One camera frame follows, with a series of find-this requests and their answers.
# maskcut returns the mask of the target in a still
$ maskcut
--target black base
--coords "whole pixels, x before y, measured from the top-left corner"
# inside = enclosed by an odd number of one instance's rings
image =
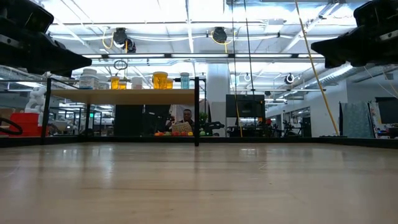
[[[157,142],[194,143],[194,137],[87,137],[62,136],[45,138],[45,144],[68,144],[78,142]],[[215,138],[202,137],[203,143],[322,143],[346,146],[379,147],[398,149],[398,139],[353,139],[353,138]],[[40,138],[0,138],[0,147],[34,146]]]

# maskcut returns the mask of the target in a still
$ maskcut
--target ceiling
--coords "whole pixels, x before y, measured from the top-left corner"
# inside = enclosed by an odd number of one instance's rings
[[[293,1],[246,0],[32,0],[55,16],[49,34],[78,54],[119,54],[121,49],[111,45],[111,34],[117,27],[125,27],[137,46],[137,54],[195,53],[195,54],[272,54],[306,53],[300,35],[300,24]],[[328,1],[299,1],[300,15],[307,28],[309,43],[330,39],[356,27],[353,10],[365,1],[348,0],[346,4]],[[224,27],[230,40],[224,45],[215,43],[211,32]],[[270,62],[224,60],[175,60],[172,58],[129,59],[128,77],[137,71],[150,81],[156,71],[178,76],[180,72],[207,75],[208,63],[225,63],[230,74],[239,75],[239,87],[250,88],[246,73],[252,72],[255,86],[284,85],[286,73],[296,76],[311,73],[309,60],[289,62],[275,59]],[[93,60],[92,68],[106,77],[107,68],[114,75],[113,60]],[[323,63],[317,63],[324,72]],[[78,78],[82,69],[75,70]]]

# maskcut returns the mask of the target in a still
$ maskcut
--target wooden shelf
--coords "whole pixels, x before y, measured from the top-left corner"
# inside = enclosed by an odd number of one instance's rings
[[[193,105],[194,90],[52,90],[74,102],[94,105]]]

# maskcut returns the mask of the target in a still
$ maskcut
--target wooden floor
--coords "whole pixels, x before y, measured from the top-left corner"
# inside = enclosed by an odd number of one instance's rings
[[[398,223],[398,151],[322,144],[0,149],[0,223]]]

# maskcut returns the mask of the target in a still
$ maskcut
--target orange object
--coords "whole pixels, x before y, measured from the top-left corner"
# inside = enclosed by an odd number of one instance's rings
[[[118,90],[119,89],[119,77],[111,77],[111,89]]]
[[[166,72],[154,72],[153,82],[154,89],[165,90],[167,88],[167,74]]]
[[[120,90],[127,90],[127,82],[119,82]]]
[[[171,90],[173,89],[173,79],[172,78],[168,78],[167,79],[167,87],[166,89]]]

